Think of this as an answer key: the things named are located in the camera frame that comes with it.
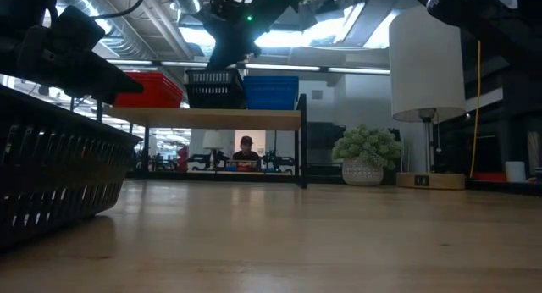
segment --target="table lamp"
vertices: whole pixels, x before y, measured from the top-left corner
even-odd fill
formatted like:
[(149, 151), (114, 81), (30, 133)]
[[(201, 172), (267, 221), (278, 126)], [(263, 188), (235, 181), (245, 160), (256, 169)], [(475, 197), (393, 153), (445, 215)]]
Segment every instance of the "table lamp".
[(390, 70), (393, 118), (425, 128), (424, 156), (413, 156), (424, 158), (425, 173), (399, 173), (397, 185), (464, 189), (463, 174), (431, 173), (432, 123), (465, 113), (460, 30), (423, 6), (403, 12), (390, 25)]
[(217, 165), (217, 150), (222, 149), (222, 136), (218, 130), (205, 131), (203, 149), (211, 150), (211, 170), (215, 170)]

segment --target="potted plant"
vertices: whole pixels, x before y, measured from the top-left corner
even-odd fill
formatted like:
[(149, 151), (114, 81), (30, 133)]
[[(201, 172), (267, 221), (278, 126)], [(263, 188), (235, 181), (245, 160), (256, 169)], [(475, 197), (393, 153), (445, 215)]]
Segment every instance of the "potted plant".
[(379, 185), (384, 167), (395, 168), (401, 143), (386, 129), (366, 125), (348, 130), (335, 143), (333, 159), (342, 159), (342, 176), (349, 185)]

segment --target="white cup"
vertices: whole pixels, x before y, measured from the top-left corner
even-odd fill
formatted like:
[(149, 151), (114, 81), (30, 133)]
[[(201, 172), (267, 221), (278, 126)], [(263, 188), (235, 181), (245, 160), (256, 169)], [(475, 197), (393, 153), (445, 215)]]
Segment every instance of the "white cup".
[(506, 178), (508, 182), (525, 182), (525, 163), (518, 161), (506, 162)]

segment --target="desk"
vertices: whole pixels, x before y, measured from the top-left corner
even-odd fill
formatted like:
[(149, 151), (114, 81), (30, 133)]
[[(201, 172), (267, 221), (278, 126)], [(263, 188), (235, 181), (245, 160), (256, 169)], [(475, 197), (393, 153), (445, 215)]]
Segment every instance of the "desk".
[(189, 174), (229, 174), (229, 175), (282, 175), (291, 176), (289, 173), (273, 173), (259, 171), (211, 171), (211, 170), (188, 170)]
[[(296, 165), (294, 176), (301, 188), (307, 188), (307, 95), (301, 94), (296, 110), (240, 110), (240, 109), (176, 109), (176, 108), (104, 108), (104, 114), (145, 127), (143, 164), (148, 161), (150, 128), (187, 128), (217, 130), (281, 130), (295, 131)], [(145, 171), (132, 177), (149, 179)]]

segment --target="cap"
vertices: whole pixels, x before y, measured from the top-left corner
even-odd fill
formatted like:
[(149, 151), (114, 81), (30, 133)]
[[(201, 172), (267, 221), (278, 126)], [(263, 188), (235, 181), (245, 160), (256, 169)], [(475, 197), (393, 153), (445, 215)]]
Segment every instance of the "cap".
[(252, 145), (252, 138), (250, 136), (243, 136), (241, 138), (241, 144), (244, 144), (244, 145)]

